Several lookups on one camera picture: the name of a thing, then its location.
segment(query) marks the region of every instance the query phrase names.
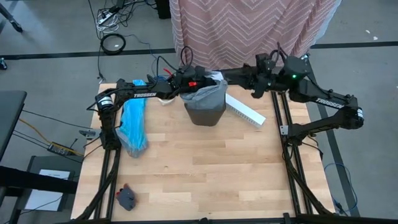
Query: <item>red component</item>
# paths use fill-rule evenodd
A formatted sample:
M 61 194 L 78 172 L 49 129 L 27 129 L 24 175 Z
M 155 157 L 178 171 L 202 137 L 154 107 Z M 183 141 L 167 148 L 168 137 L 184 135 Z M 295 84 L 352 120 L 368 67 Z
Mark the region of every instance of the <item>red component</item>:
M 170 76 L 173 75 L 173 73 L 171 73 L 167 68 L 163 68 L 163 70 L 164 70 L 165 72 L 167 72 Z

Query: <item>pink curtain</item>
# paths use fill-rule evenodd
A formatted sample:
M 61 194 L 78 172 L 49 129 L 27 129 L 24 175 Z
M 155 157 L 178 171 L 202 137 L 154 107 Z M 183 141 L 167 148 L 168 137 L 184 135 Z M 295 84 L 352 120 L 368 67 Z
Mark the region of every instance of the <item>pink curtain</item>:
M 279 41 L 305 54 L 336 0 L 170 0 L 174 44 L 193 49 L 193 64 L 208 69 L 254 65 Z

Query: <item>small gray plush toy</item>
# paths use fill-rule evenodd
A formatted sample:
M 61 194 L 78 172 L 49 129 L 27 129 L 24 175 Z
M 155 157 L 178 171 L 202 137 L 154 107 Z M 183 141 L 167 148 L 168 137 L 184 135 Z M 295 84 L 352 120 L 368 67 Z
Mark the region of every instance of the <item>small gray plush toy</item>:
M 119 201 L 119 204 L 127 211 L 131 211 L 136 206 L 134 192 L 130 189 L 128 184 L 124 184 L 123 188 L 116 193 L 116 199 Z

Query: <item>black floor stripe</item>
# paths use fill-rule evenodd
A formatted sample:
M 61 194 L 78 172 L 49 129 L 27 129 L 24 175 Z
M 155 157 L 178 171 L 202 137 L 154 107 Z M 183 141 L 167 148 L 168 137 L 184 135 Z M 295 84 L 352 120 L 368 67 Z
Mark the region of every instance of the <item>black floor stripe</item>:
M 15 9 L 15 7 L 17 6 L 17 2 L 12 2 L 11 4 L 10 4 L 10 7 L 7 9 L 8 10 L 8 12 L 10 13 L 10 14 L 12 14 L 12 12 L 14 11 L 14 9 Z M 6 19 L 6 18 L 4 18 L 2 21 L 1 21 L 1 23 L 0 23 L 0 34 L 1 34 L 1 32 L 2 32 L 2 30 L 4 29 L 4 27 L 6 26 L 6 23 L 8 22 L 8 20 Z
M 148 54 L 171 54 L 175 53 L 174 49 L 152 49 L 152 50 L 123 50 L 119 55 L 148 55 Z M 74 52 L 74 53 L 57 53 L 57 54 L 27 54 L 27 55 L 3 55 L 6 60 L 22 60 L 22 59 L 43 59 L 43 58 L 73 58 L 73 57 L 97 57 L 96 52 Z
M 317 82 L 315 75 L 312 72 L 308 76 L 311 76 L 311 79 L 315 83 Z M 329 117 L 325 106 L 320 105 L 320 104 L 317 104 L 317 106 L 318 106 L 319 113 L 321 115 L 321 119 Z M 340 150 L 338 148 L 334 130 L 326 131 L 326 136 L 328 137 L 329 146 L 331 149 L 333 160 L 335 161 L 335 163 L 344 165 L 343 158 L 341 157 Z M 343 192 L 344 192 L 344 195 L 345 195 L 345 198 L 347 201 L 347 205 L 349 208 L 352 208 L 355 205 L 355 198 L 354 198 L 354 193 L 351 190 L 351 186 L 349 184 L 346 170 L 340 166 L 336 166 L 336 168 L 337 168 L 338 177 L 340 179 L 341 186 L 343 188 Z M 355 207 L 354 209 L 352 209 L 352 211 L 350 211 L 350 214 L 353 217 L 360 217 L 358 207 Z
M 364 43 L 343 43 L 343 44 L 315 44 L 311 49 L 345 49 L 359 47 L 393 47 L 398 46 L 398 41 L 390 42 L 364 42 Z M 119 55 L 147 55 L 150 50 L 124 50 Z M 171 54 L 175 53 L 173 48 L 170 49 L 153 49 L 153 54 Z M 43 59 L 43 58 L 70 58 L 70 57 L 96 57 L 98 51 L 95 52 L 71 52 L 71 53 L 55 53 L 55 54 L 24 54 L 24 55 L 3 55 L 6 60 L 22 60 L 22 59 Z

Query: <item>wooden table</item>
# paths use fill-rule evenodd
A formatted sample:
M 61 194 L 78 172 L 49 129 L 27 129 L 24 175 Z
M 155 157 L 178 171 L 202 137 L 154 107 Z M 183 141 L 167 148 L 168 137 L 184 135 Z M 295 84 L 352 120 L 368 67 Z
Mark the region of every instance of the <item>wooden table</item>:
M 114 87 L 102 84 L 99 91 Z M 112 221 L 279 218 L 284 212 L 294 217 L 271 94 L 254 99 L 250 91 L 238 86 L 229 86 L 228 93 L 264 115 L 264 125 L 257 129 L 226 110 L 216 126 L 196 126 L 179 97 L 167 106 L 156 98 L 147 100 L 149 147 L 138 159 L 122 149 L 116 187 L 129 184 L 137 205 L 128 212 L 115 200 Z M 289 106 L 294 123 L 310 122 L 304 103 L 290 101 Z M 96 113 L 91 127 L 100 128 Z M 315 145 L 311 139 L 304 141 Z M 100 144 L 94 142 L 85 153 Z M 299 149 L 308 186 L 327 209 L 334 211 L 318 151 L 305 145 Z M 72 218 L 94 197 L 103 156 L 104 150 L 98 149 L 84 160 Z M 301 190 L 298 193 L 305 211 Z

